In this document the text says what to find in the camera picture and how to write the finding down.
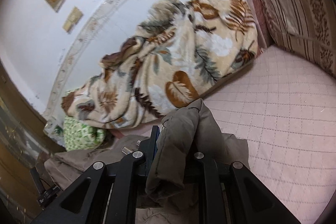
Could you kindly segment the striped floral sofa cushion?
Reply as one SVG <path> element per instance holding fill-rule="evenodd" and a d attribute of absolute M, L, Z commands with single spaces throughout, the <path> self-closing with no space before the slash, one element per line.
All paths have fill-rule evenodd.
<path fill-rule="evenodd" d="M 281 48 L 335 75 L 333 0 L 261 0 L 268 30 Z"/>

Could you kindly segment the green checkered pillow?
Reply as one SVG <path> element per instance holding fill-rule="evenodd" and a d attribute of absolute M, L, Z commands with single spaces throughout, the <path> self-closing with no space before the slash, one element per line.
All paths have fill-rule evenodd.
<path fill-rule="evenodd" d="M 104 142 L 106 131 L 66 116 L 63 124 L 63 136 L 67 151 L 96 149 Z"/>

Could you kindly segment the grey-brown quilted puffer jacket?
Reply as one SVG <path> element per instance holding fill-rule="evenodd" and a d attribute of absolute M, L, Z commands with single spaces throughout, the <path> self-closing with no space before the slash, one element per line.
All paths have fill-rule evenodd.
<path fill-rule="evenodd" d="M 145 140 L 145 137 L 127 135 L 112 149 L 56 153 L 45 162 L 45 169 L 53 182 L 65 190 L 94 162 L 112 164 L 120 161 L 124 157 L 122 147 L 135 149 L 138 140 Z M 249 165 L 247 140 L 222 133 L 201 99 L 162 119 L 157 147 L 146 184 L 146 196 L 139 199 L 136 223 L 198 223 L 196 190 L 183 181 L 189 153 L 200 151 L 224 164 L 240 161 Z"/>

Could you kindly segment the floral patterned plastic sheet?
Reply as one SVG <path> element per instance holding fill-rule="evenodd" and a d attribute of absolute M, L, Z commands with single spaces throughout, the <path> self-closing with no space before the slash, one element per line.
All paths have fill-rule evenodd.
<path fill-rule="evenodd" d="M 56 144 L 65 147 L 63 129 L 59 126 L 57 120 L 54 117 L 47 121 L 43 132 Z"/>

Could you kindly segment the pink quilted mattress cover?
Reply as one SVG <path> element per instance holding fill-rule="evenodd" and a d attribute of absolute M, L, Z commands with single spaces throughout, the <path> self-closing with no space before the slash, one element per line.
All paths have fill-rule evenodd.
<path fill-rule="evenodd" d="M 335 191 L 335 79 L 279 47 L 204 101 L 224 134 L 206 128 L 201 151 L 231 160 L 248 156 L 251 171 L 301 223 L 314 223 Z M 232 148 L 236 136 L 248 147 Z"/>

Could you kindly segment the dark wooden glass cabinet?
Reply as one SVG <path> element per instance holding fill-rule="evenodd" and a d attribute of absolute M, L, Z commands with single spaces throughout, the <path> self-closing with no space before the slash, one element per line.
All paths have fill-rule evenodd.
<path fill-rule="evenodd" d="M 43 132 L 45 125 L 1 67 L 1 203 L 17 223 L 30 223 L 42 211 L 30 169 L 36 168 L 49 187 L 43 164 L 64 151 Z"/>

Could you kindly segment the beige leaf-print fleece blanket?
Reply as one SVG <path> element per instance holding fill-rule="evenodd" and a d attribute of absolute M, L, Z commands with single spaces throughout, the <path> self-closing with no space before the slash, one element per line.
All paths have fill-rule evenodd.
<path fill-rule="evenodd" d="M 257 51 L 247 0 L 161 0 L 62 109 L 92 127 L 134 128 L 202 98 Z"/>

